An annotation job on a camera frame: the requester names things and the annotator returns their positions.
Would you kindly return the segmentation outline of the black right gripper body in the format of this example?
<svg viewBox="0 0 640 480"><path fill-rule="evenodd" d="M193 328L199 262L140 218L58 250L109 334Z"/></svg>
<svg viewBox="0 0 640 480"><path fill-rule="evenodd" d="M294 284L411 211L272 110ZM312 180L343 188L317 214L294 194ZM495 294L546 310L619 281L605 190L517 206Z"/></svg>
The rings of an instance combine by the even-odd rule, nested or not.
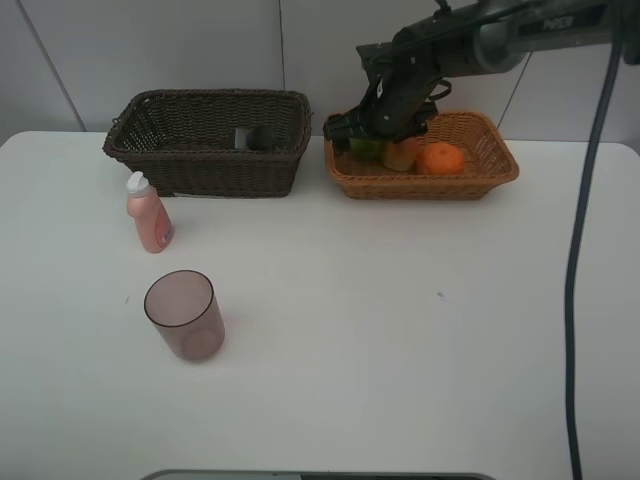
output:
<svg viewBox="0 0 640 480"><path fill-rule="evenodd" d="M430 95L438 76L411 65L392 68L369 86L360 103L330 116L324 137L335 143L350 139L399 142L420 135L437 113Z"/></svg>

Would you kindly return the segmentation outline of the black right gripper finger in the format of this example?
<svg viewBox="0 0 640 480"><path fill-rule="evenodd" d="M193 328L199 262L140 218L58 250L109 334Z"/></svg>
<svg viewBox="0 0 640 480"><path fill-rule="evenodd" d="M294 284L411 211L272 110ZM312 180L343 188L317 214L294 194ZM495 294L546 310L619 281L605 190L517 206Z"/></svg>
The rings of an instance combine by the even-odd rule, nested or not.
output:
<svg viewBox="0 0 640 480"><path fill-rule="evenodd" d="M350 138L345 134L333 135L332 144L336 153L344 153L351 150Z"/></svg>

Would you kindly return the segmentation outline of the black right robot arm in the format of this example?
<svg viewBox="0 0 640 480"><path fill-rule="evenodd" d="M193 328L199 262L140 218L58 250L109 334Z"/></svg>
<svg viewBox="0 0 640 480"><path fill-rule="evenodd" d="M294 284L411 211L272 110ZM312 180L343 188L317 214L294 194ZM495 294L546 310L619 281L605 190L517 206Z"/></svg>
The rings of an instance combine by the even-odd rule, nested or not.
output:
<svg viewBox="0 0 640 480"><path fill-rule="evenodd" d="M605 43L638 64L638 2L442 3L392 41L358 46L369 86L357 106L326 120L324 136L341 151L353 139L398 143L426 133L440 98L434 91L453 78L505 73L531 52Z"/></svg>

